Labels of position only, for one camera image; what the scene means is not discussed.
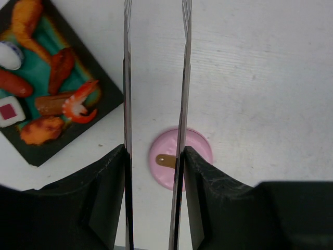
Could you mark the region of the metal tongs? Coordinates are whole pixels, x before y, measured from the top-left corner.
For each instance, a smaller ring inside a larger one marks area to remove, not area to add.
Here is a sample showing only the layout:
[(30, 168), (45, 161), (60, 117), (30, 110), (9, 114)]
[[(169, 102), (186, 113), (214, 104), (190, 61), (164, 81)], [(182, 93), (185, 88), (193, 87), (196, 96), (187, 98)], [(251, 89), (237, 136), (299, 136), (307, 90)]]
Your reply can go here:
[[(132, 187), (132, 97), (131, 97), (131, 24), (132, 2), (124, 2), (123, 24), (123, 108), (124, 108), (124, 178), (125, 178), (125, 249), (134, 249), (133, 234), (133, 187)], [(185, 169), (184, 148), (186, 144), (188, 100), (191, 71), (191, 38), (192, 38), (192, 1), (182, 1), (183, 24), (185, 32), (185, 49), (182, 79), (182, 98), (178, 123), (177, 149), (174, 170), (173, 197), (169, 233), (169, 249), (178, 249)]]

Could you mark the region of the fried chicken wing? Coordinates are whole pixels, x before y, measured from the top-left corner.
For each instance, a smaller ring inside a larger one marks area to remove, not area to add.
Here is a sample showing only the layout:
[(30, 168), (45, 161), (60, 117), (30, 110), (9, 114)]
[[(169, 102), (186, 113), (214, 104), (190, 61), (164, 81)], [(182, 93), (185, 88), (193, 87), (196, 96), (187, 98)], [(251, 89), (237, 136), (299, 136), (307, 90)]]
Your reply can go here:
[(17, 1), (12, 10), (11, 26), (17, 42), (50, 65), (52, 60), (50, 53), (33, 38), (42, 12), (42, 1)]

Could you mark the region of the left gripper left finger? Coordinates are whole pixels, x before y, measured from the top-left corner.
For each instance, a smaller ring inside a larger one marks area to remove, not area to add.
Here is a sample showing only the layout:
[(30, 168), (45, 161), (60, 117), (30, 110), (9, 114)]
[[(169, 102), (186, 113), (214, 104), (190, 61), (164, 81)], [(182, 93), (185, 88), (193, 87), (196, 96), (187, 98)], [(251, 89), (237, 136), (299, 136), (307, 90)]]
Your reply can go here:
[(1, 187), (1, 249), (113, 249), (124, 145), (40, 190)]

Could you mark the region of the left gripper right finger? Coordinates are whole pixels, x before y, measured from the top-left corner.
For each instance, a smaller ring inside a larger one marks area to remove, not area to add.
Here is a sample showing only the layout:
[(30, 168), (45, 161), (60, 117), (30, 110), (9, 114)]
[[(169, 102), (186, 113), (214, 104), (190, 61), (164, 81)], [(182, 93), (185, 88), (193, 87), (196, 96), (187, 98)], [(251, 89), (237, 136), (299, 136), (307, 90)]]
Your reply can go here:
[(248, 186), (185, 148), (193, 249), (332, 249), (332, 182)]

